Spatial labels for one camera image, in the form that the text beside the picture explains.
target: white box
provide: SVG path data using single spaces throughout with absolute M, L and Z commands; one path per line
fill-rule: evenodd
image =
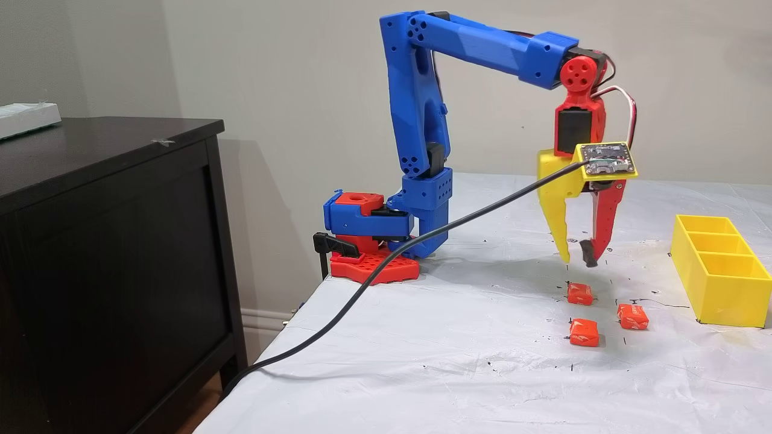
M 0 140 L 61 122 L 59 108 L 52 103 L 15 103 L 0 107 Z

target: black wire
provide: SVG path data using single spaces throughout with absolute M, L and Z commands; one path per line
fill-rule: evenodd
M 535 36 L 533 33 L 521 32 L 519 30 L 504 30 L 504 32 L 512 33 L 513 35 L 518 36 L 525 36 L 526 38 L 533 38 Z
M 457 228 L 460 225 L 463 225 L 464 223 L 471 222 L 472 220 L 474 220 L 474 219 L 476 219 L 478 217 L 481 217 L 481 216 L 483 216 L 485 214 L 488 214 L 491 211 L 499 209 L 499 208 L 503 207 L 504 205 L 506 205 L 506 204 L 508 204 L 508 203 L 510 203 L 510 202 L 512 202 L 512 201 L 514 201 L 516 199 L 518 199 L 518 198 L 521 198 L 524 195 L 527 195 L 528 193 L 531 193 L 532 191 L 538 189 L 539 187 L 541 187 L 541 186 L 543 186 L 543 185 L 545 185 L 545 184 L 547 184 L 549 182 L 552 182 L 552 181 L 560 178 L 561 176 L 567 175 L 567 174 L 571 173 L 572 171 L 577 170 L 581 166 L 584 166 L 585 164 L 588 164 L 590 161 L 591 160 L 587 160 L 587 161 L 580 161 L 578 163 L 569 164 L 568 166 L 560 169 L 559 171 L 556 171 L 552 175 L 548 175 L 548 176 L 546 176 L 544 178 L 541 178 L 540 180 L 534 182 L 533 184 L 531 184 L 531 185 L 523 188 L 522 190 L 520 190 L 518 192 L 515 192 L 515 193 L 513 193 L 513 194 L 511 194 L 509 196 L 506 196 L 505 198 L 499 200 L 498 202 L 494 202 L 493 204 L 488 205 L 488 206 L 486 206 L 483 209 L 478 209 L 477 211 L 475 211 L 475 212 L 473 212 L 473 213 L 471 213 L 469 215 L 465 215 L 464 217 L 462 217 L 462 218 L 460 218 L 458 220 L 455 220 L 454 222 L 450 222 L 447 225 L 439 227 L 439 228 L 437 228 L 437 229 L 435 229 L 433 231 L 427 232 L 424 235 L 417 236 L 417 237 L 411 239 L 410 241 L 401 244 L 397 249 L 395 249 L 393 252 L 391 252 L 391 254 L 389 254 L 389 256 L 386 256 L 386 258 L 383 261 L 381 261 L 381 263 L 378 264 L 377 267 L 375 267 L 375 270 L 373 270 L 373 272 L 370 273 L 370 276 L 368 276 L 367 279 L 365 279 L 364 282 L 361 284 L 361 286 L 359 286 L 359 289 L 357 290 L 357 292 L 355 292 L 354 295 L 351 296 L 351 298 L 348 300 L 348 302 L 345 304 L 345 306 L 343 306 L 340 309 L 340 311 L 337 313 L 337 315 L 335 315 L 335 317 L 329 323 L 327 323 L 327 325 L 322 327 L 319 331 L 317 331 L 316 333 L 311 335 L 311 337 L 309 337 L 305 341 L 301 342 L 300 344 L 298 344 L 294 348 L 290 348 L 289 350 L 284 351 L 282 354 L 273 356 L 271 358 L 267 358 L 266 360 L 259 361 L 259 362 L 255 363 L 255 364 L 253 364 L 252 366 L 248 367 L 247 369 L 239 372 L 239 374 L 236 375 L 228 383 L 228 386 L 225 387 L 225 389 L 222 391 L 222 397 L 220 398 L 220 402 L 222 402 L 223 399 L 225 399 L 228 395 L 230 395 L 230 393 L 233 391 L 233 388 L 235 388 L 236 385 L 239 383 L 239 381 L 241 381 L 247 375 L 253 373 L 254 371 L 257 371 L 260 368 L 264 368 L 264 367 L 268 366 L 269 364 L 276 363 L 277 361 L 284 360 L 284 359 L 288 358 L 291 355 L 297 354 L 298 352 L 303 350 L 305 347 L 308 347 L 312 343 L 316 342 L 320 337 L 324 336 L 328 331 L 330 331 L 333 327 L 335 327 L 335 324 L 338 324 L 338 321 L 343 319 L 343 316 L 349 311 L 349 309 L 351 309 L 351 307 L 354 305 L 354 303 L 356 303 L 357 300 L 359 300 L 359 297 L 362 297 L 362 294 L 364 293 L 364 291 L 367 289 L 367 287 L 369 287 L 373 283 L 373 280 L 375 280 L 375 278 L 378 276 L 378 274 L 381 271 L 383 271 L 383 269 L 386 268 L 386 266 L 392 260 L 394 260 L 395 258 L 400 256 L 402 254 L 402 252 L 404 252 L 405 250 L 410 249 L 411 247 L 415 246 L 416 244 L 418 244 L 420 242 L 424 242 L 427 239 L 430 239 L 430 238 L 435 237 L 437 235 L 440 235 L 442 233 L 448 232 L 450 229 Z
M 437 72 L 437 62 L 434 60 L 434 51 L 432 51 L 432 69 L 435 71 L 435 81 L 437 82 L 437 89 L 439 90 L 439 100 L 440 102 L 445 102 L 445 100 L 442 98 L 442 86 L 439 84 L 439 73 Z
M 610 76 L 608 76 L 608 77 L 604 78 L 604 79 L 603 79 L 603 81 L 601 81 L 600 83 L 598 83 L 598 84 L 597 84 L 597 86 L 595 86 L 595 87 L 600 87 L 600 86 L 603 86 L 604 84 L 606 84 L 606 83 L 608 83 L 609 81 L 611 81 L 611 79 L 612 79 L 612 78 L 614 78 L 614 76 L 615 76 L 615 75 L 617 75 L 617 66 L 614 64 L 614 61 L 613 61 L 613 60 L 611 60 L 611 56 L 609 56 L 608 54 L 606 54 L 606 59 L 607 59 L 607 60 L 608 60 L 608 62 L 611 64 L 611 67 L 612 67 L 612 68 L 614 68 L 614 72 L 613 72 L 613 73 L 611 73 L 611 75 L 610 75 Z

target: black clamp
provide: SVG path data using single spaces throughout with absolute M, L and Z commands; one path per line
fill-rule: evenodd
M 327 268 L 327 254 L 330 252 L 340 253 L 347 258 L 358 258 L 359 247 L 352 242 L 343 241 L 335 238 L 326 232 L 317 232 L 313 234 L 313 249 L 319 253 L 319 261 L 322 267 L 322 280 L 330 274 Z

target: yellow compartment tray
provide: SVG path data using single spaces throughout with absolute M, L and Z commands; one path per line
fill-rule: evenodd
M 670 253 L 699 322 L 764 326 L 772 277 L 728 218 L 677 215 Z

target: blue arm link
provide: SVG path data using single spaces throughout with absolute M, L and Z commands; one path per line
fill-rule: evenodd
M 553 32 L 527 38 L 456 15 L 448 14 L 447 18 L 424 11 L 381 17 L 391 120 L 400 169 L 405 174 L 401 194 L 389 198 L 387 204 L 418 217 L 421 234 L 448 222 L 452 181 L 450 168 L 434 178 L 422 177 L 430 166 L 428 143 L 440 144 L 445 158 L 450 155 L 445 120 L 448 109 L 442 101 L 432 53 L 443 53 L 554 89 L 560 85 L 559 72 L 567 51 L 579 42 Z M 408 255 L 427 256 L 446 239 L 446 234 L 431 239 L 409 250 Z

